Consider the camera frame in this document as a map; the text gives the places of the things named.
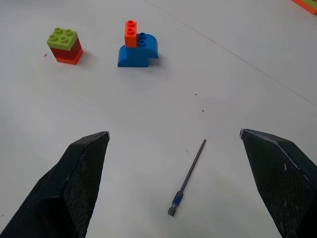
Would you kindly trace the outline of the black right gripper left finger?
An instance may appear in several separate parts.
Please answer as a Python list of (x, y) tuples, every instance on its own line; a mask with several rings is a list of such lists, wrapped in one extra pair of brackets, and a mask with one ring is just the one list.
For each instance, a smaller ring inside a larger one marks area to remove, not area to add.
[(68, 146), (6, 225), (2, 238), (84, 238), (97, 201), (110, 136), (102, 131)]

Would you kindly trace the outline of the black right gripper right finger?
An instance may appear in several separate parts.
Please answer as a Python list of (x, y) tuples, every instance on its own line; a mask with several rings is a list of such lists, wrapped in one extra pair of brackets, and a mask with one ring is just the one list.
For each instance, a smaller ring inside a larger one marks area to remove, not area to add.
[(292, 141), (240, 131), (257, 190), (283, 238), (317, 236), (317, 166)]

